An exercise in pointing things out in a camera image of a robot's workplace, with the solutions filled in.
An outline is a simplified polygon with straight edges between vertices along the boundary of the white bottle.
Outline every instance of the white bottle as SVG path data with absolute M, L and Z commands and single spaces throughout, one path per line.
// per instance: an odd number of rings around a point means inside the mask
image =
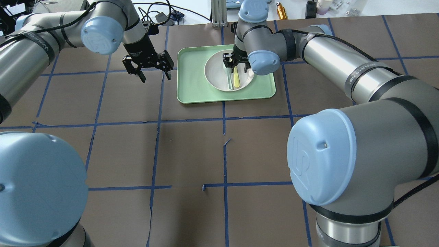
M 318 0 L 317 1 L 317 14 L 324 15 L 328 12 L 329 6 L 334 0 Z

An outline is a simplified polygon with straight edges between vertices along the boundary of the ur logo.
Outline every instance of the ur logo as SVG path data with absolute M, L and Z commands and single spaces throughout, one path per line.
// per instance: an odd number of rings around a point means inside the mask
M 251 5 L 249 5 L 249 7 L 251 10 L 259 11 L 266 8 L 266 4 L 263 1 L 254 1 L 250 3 Z
M 307 171 L 309 168 L 309 156 L 305 150 L 305 146 L 295 138 L 293 140 L 293 173 L 305 187 L 308 187 L 309 180 Z
M 92 36 L 92 37 L 88 36 L 87 39 L 90 43 L 91 48 L 94 51 L 107 48 L 107 43 L 99 36 Z

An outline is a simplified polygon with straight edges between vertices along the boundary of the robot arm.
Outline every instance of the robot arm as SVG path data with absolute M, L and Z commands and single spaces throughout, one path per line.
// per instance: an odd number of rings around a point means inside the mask
M 317 212 L 320 246 L 378 246 L 395 186 L 439 171 L 439 91 L 329 38 L 327 27 L 272 34 L 266 18 L 263 1 L 243 3 L 224 64 L 246 63 L 264 75 L 301 57 L 358 104 L 298 121 L 288 166 L 296 191 Z
M 129 54 L 123 60 L 129 74 L 145 82 L 141 69 L 155 67 L 170 79 L 172 59 L 167 51 L 155 51 L 130 0 L 92 0 L 86 11 L 28 15 L 19 22 L 21 29 L 0 47 L 0 123 L 66 47 L 111 54 L 122 42 Z

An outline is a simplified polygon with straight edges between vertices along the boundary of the grid of blue tape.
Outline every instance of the grid of blue tape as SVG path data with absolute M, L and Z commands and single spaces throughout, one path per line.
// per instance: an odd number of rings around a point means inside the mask
M 382 16 L 383 22 L 386 26 L 386 29 L 389 33 L 389 36 L 392 40 L 393 46 L 396 50 L 396 53 L 398 55 L 397 58 L 378 58 L 377 60 L 400 60 L 401 65 L 404 69 L 404 72 L 406 74 L 408 74 L 408 71 L 404 65 L 404 60 L 407 59 L 422 59 L 422 58 L 439 58 L 439 56 L 420 56 L 420 57 L 401 57 L 398 47 L 395 43 L 395 40 L 393 38 L 392 32 L 387 24 L 387 21 L 385 19 L 385 16 Z M 331 19 L 328 18 L 327 19 L 328 24 L 331 28 L 331 31 L 333 32 L 334 35 L 334 29 L 332 27 L 332 23 L 331 23 Z M 274 21 L 274 26 L 276 29 L 276 32 L 278 31 L 277 29 L 277 22 Z M 168 46 L 168 36 L 169 36 L 169 27 L 167 27 L 166 29 L 166 41 L 165 41 L 165 49 L 167 49 Z M 224 28 L 221 28 L 221 44 L 224 44 Z M 278 116 L 248 116 L 248 117 L 226 117 L 226 106 L 225 106 L 225 102 L 222 102 L 222 110 L 223 110 L 223 114 L 222 114 L 222 118 L 203 118 L 203 119 L 182 119 L 182 120 L 162 120 L 162 103 L 163 103 L 163 90 L 164 90 L 164 76 L 162 79 L 162 84 L 161 84 L 161 92 L 160 92 L 160 105 L 159 105 L 159 113 L 158 113 L 158 120 L 157 121 L 147 121 L 147 122 L 140 122 L 140 121 L 135 121 L 135 122 L 113 122 L 113 123 L 98 123 L 98 118 L 99 118 L 99 112 L 100 112 L 100 108 L 101 108 L 101 104 L 102 104 L 102 98 L 104 95 L 104 90 L 105 90 L 105 84 L 106 84 L 106 80 L 107 80 L 107 75 L 109 73 L 120 73 L 120 72 L 125 72 L 124 70 L 109 70 L 109 66 L 110 66 L 110 61 L 111 61 L 111 55 L 109 55 L 108 57 L 108 62 L 107 62 L 107 66 L 106 66 L 106 70 L 105 71 L 94 71 L 94 72 L 78 72 L 78 73 L 54 73 L 56 64 L 58 61 L 58 57 L 56 57 L 55 61 L 54 61 L 54 65 L 53 68 L 50 72 L 50 74 L 43 74 L 41 76 L 47 76 L 48 80 L 47 80 L 47 84 L 46 84 L 46 88 L 37 112 L 36 117 L 39 117 L 40 113 L 41 113 L 41 109 L 43 107 L 44 104 L 44 99 L 47 95 L 47 90 L 50 86 L 50 81 L 52 79 L 53 76 L 65 76 L 65 75 L 80 75 L 80 74 L 96 74 L 96 73 L 104 73 L 104 81 L 102 83 L 102 90 L 101 90 L 101 95 L 99 98 L 99 103 L 98 103 L 98 107 L 97 107 L 97 111 L 96 111 L 96 117 L 95 117 L 95 122 L 94 123 L 90 123 L 90 124 L 77 124 L 77 125 L 44 125 L 38 122 L 35 122 L 33 126 L 12 126 L 12 127 L 0 127 L 0 130 L 8 130 L 8 129 L 32 129 L 32 132 L 35 132 L 37 128 L 75 128 L 75 127 L 93 127 L 93 133 L 92 133 L 92 137 L 90 140 L 90 146 L 89 146 L 89 152 L 87 155 L 87 159 L 86 159 L 86 169 L 88 169 L 89 166 L 89 162 L 90 162 L 90 155 L 93 149 L 93 142 L 94 142 L 94 136 L 96 133 L 96 128 L 98 126 L 108 126 L 108 125 L 124 125 L 124 124 L 157 124 L 157 137 L 156 137 L 156 143 L 155 143 L 155 153 L 154 153 L 154 166 L 153 166 L 153 174 L 152 174 L 152 183 L 151 186 L 127 186 L 127 187 L 102 187 L 102 188 L 90 188 L 90 191 L 110 191 L 110 190 L 136 190 L 136 189 L 149 189 L 151 190 L 151 197 L 150 197 L 150 208 L 151 208 L 151 213 L 153 210 L 153 202 L 154 202 L 154 191 L 156 189 L 169 189 L 172 186 L 171 185 L 155 185 L 155 177 L 156 177 L 156 171 L 157 171 L 157 156 L 158 156 L 158 143 L 159 143 L 159 137 L 160 137 L 160 127 L 161 127 L 161 123 L 180 123 L 180 122 L 198 122 L 198 121 L 222 121 L 223 122 L 223 133 L 226 133 L 226 121 L 227 120 L 242 120 L 242 119 L 275 119 L 275 118 L 289 118 L 291 121 L 291 126 L 294 125 L 294 121 L 293 119 L 295 117 L 304 117 L 304 116 L 308 116 L 309 114 L 294 114 L 292 109 L 291 109 L 291 102 L 290 102 L 290 96 L 289 96 L 289 92 L 288 92 L 288 84 L 287 84 L 287 77 L 286 77 L 286 73 L 285 73 L 285 65 L 290 65 L 290 64 L 302 64 L 305 63 L 303 61 L 296 61 L 296 62 L 282 62 L 281 63 L 281 67 L 282 67 L 282 73 L 283 73 L 283 79 L 284 79 L 284 87 L 285 87 L 285 93 L 286 93 L 286 99 L 287 99 L 287 105 L 288 105 L 288 111 L 289 111 L 289 115 L 278 115 Z M 143 69 L 143 71 L 152 71 L 155 69 Z M 227 188 L 231 187 L 231 186 L 267 186 L 267 185 L 292 185 L 291 182 L 285 181 L 285 182 L 243 182 L 243 183 L 228 183 L 227 182 L 227 142 L 226 144 L 224 144 L 223 147 L 223 157 L 224 157 L 224 182 L 220 183 L 220 184 L 205 184 L 205 188 L 208 187 L 223 187 L 224 188 L 224 221 L 225 221 L 225 246 L 228 247 L 229 246 L 229 227 L 228 227 L 228 198 L 227 198 Z M 307 234 L 307 238 L 308 238 L 308 244 L 310 247 L 312 247 L 312 241 L 311 241 L 311 235 L 310 235 L 310 229 L 309 229 L 309 220 L 308 220 L 308 215 L 307 215 L 307 208 L 306 208 L 306 203 L 304 201 L 302 201 L 302 205 L 303 205 L 303 213 L 304 213 L 304 219 L 305 219 L 305 228 L 306 228 L 306 234 Z M 389 233 L 389 238 L 391 241 L 392 245 L 395 245 L 395 241 L 393 239 L 393 235 L 392 235 L 392 230 L 390 227 L 390 223 L 388 221 L 388 219 L 385 220 L 385 224 L 386 224 L 386 228 L 388 230 Z

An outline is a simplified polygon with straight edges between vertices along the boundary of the blue tape line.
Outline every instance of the blue tape line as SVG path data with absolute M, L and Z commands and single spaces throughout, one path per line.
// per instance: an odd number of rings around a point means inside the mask
M 105 84 L 107 82 L 107 75 L 108 75 L 108 70 L 110 68 L 111 57 L 112 57 L 112 55 L 110 54 L 108 56 L 107 67 L 105 69 L 104 81 L 102 82 L 101 95 L 99 97 L 99 103 L 97 105 L 97 110 L 96 110 L 96 117 L 94 119 L 93 133 L 91 134 L 90 145 L 89 145 L 89 148 L 88 148 L 87 159 L 86 159 L 86 162 L 85 162 L 85 169 L 86 169 L 86 171 L 88 171 L 88 166 L 90 164 L 91 151 L 93 149 L 94 137 L 96 135 L 97 120 L 99 119 L 99 112 L 101 110 L 102 98 L 104 97 Z
M 270 186 L 270 185 L 293 185 L 291 181 L 280 181 L 280 182 L 241 182 L 241 183 L 227 183 L 227 187 L 239 187 L 239 186 Z M 204 184 L 206 188 L 209 187 L 223 187 L 221 184 Z
M 90 71 L 90 72 L 69 72 L 69 73 L 56 73 L 53 76 L 74 76 L 74 75 L 89 75 L 89 74 L 103 74 L 105 71 Z
M 401 57 L 401 59 L 439 58 L 439 56 Z
M 281 62 L 281 64 L 301 64 L 301 63 L 305 63 L 304 61 L 295 61 L 295 62 Z
M 288 84 L 287 84 L 287 74 L 285 73 L 285 65 L 282 65 L 282 73 L 284 76 L 284 86 L 285 86 L 285 94 L 287 95 L 287 104 L 288 104 L 288 111 L 290 113 L 290 121 L 291 121 L 291 126 L 294 125 L 294 120 L 293 120 L 293 111 L 291 109 L 291 103 L 290 103 L 290 94 L 288 92 Z
M 171 185 L 163 185 L 163 186 L 125 186 L 125 187 L 97 187 L 97 188 L 89 188 L 89 191 L 112 191 L 112 190 L 138 190 L 138 189 L 170 189 Z
M 129 124 L 156 124 L 158 121 L 134 121 L 134 122 L 114 122 L 114 123 L 97 123 L 97 126 L 108 125 L 129 125 Z
M 399 58 L 377 58 L 377 60 L 399 60 Z
M 224 230 L 226 247 L 229 247 L 229 202 L 227 195 L 227 186 L 224 186 Z
M 306 117 L 306 116 L 310 116 L 312 114 L 293 114 L 293 117 Z
M 199 119 L 178 119 L 162 120 L 162 123 L 184 123 L 184 122 L 204 122 L 204 121 L 222 121 L 222 118 L 199 118 Z
M 224 45 L 224 27 L 221 27 L 221 45 Z
M 14 127 L 0 127 L 0 130 L 10 130 L 10 129 L 32 129 L 32 126 L 14 126 Z
M 156 68 L 143 68 L 142 71 L 160 71 Z M 109 70 L 109 71 L 88 71 L 88 72 L 70 72 L 70 73 L 56 73 L 53 76 L 74 76 L 74 75 L 90 75 L 90 74 L 104 74 L 104 73 L 121 73 L 126 70 Z
M 279 116 L 233 116 L 233 117 L 226 117 L 226 120 L 244 120 L 244 119 L 273 119 L 273 118 L 289 118 L 289 115 L 279 115 Z
M 227 195 L 227 144 L 230 142 L 231 138 L 224 143 L 223 146 L 223 164 L 224 164 L 224 225 L 225 225 L 225 242 L 226 247 L 229 247 L 229 203 Z
M 169 26 L 166 27 L 165 50 L 168 49 Z
M 385 25 L 385 27 L 386 27 L 386 29 L 387 29 L 387 32 L 389 33 L 390 39 L 392 40 L 393 46 L 394 46 L 394 48 L 395 48 L 395 50 L 396 50 L 396 54 L 397 54 L 398 57 L 399 57 L 399 61 L 401 62 L 401 65 L 403 66 L 404 73 L 405 73 L 406 75 L 408 75 L 408 72 L 407 72 L 406 66 L 405 66 L 405 64 L 404 64 L 404 61 L 403 61 L 402 58 L 401 58 L 401 54 L 399 53 L 398 47 L 396 46 L 396 42 L 395 42 L 395 39 L 393 38 L 392 32 L 390 31 L 389 25 L 387 24 L 387 21 L 386 21 L 385 17 L 384 17 L 383 15 L 382 15 L 381 17 L 383 18 L 384 25 Z
M 274 22 L 274 30 L 276 30 L 276 32 L 279 31 L 279 29 L 277 29 L 277 21 L 274 20 L 273 22 Z
M 334 28 L 332 27 L 331 18 L 328 18 L 328 24 L 329 24 L 329 28 L 331 29 L 332 36 L 335 36 Z
M 166 38 L 165 38 L 165 50 L 168 47 L 168 37 L 169 37 L 169 26 L 166 27 Z M 149 199 L 149 208 L 151 210 L 151 218 L 152 218 L 152 206 L 154 203 L 154 186 L 155 186 L 155 176 L 157 172 L 157 158 L 158 158 L 158 142 L 160 140 L 160 128 L 162 124 L 162 106 L 163 106 L 163 91 L 165 90 L 165 73 L 162 73 L 162 87 L 160 88 L 160 104 L 158 105 L 158 121 L 157 121 L 157 137 L 155 138 L 155 150 L 154 150 L 154 166 L 152 169 L 152 182 L 151 185 L 153 189 L 151 189 L 151 196 Z M 149 247 L 150 243 L 150 235 L 148 234 L 148 240 L 146 242 L 146 247 Z
M 49 90 L 50 81 L 52 80 L 52 76 L 53 76 L 53 73 L 55 70 L 55 66 L 58 62 L 58 58 L 59 58 L 59 55 L 56 56 L 56 58 L 55 58 L 54 66 L 52 67 L 52 70 L 51 70 L 50 75 L 49 75 L 49 79 L 47 80 L 46 88 L 44 89 L 44 93 L 43 93 L 43 98 L 41 99 L 40 107 L 38 108 L 38 112 L 36 113 L 37 118 L 40 116 L 41 109 L 43 108 L 44 99 L 46 98 L 47 90 Z
M 306 117 L 311 114 L 293 114 L 292 117 Z M 226 117 L 226 120 L 252 120 L 252 119 L 276 119 L 289 118 L 289 115 L 277 116 L 245 116 L 245 117 Z M 180 119 L 180 120 L 161 120 L 161 123 L 185 123 L 185 122 L 205 122 L 205 121 L 223 121 L 223 118 L 200 118 L 200 119 Z M 38 128 L 81 128 L 94 126 L 112 126 L 112 125 L 130 125 L 130 124 L 157 124 L 158 121 L 133 121 L 133 122 L 108 122 L 108 123 L 84 123 L 84 124 L 60 124 L 60 125 L 46 125 L 39 122 L 33 122 Z M 7 126 L 0 127 L 0 129 L 26 129 L 33 128 L 32 126 Z
M 37 125 L 38 125 L 38 122 L 36 122 L 35 125 L 33 126 L 33 128 L 32 128 L 32 133 L 35 133 L 35 132 L 36 132 Z
M 154 150 L 154 166 L 152 169 L 152 186 L 155 186 L 155 176 L 157 172 L 157 159 L 158 159 L 158 143 L 160 140 L 160 129 L 161 129 L 161 119 L 162 119 L 162 105 L 163 105 L 163 91 L 165 87 L 165 74 L 163 73 L 162 77 L 162 88 L 160 90 L 160 105 L 158 108 L 158 122 L 157 122 L 157 136 L 155 137 L 155 150 Z
M 393 239 L 392 229 L 390 229 L 389 220 L 386 218 L 384 220 L 384 222 L 385 222 L 385 226 L 387 228 L 387 233 L 389 234 L 390 244 L 393 246 L 396 246 L 395 240 Z
M 311 232 L 309 230 L 309 221 L 308 221 L 308 210 L 306 209 L 306 202 L 302 200 L 303 206 L 303 216 L 305 218 L 305 228 L 306 228 L 306 237 L 308 238 L 309 247 L 313 247 L 313 243 L 311 241 Z
M 226 103 L 223 101 L 223 135 L 226 135 Z

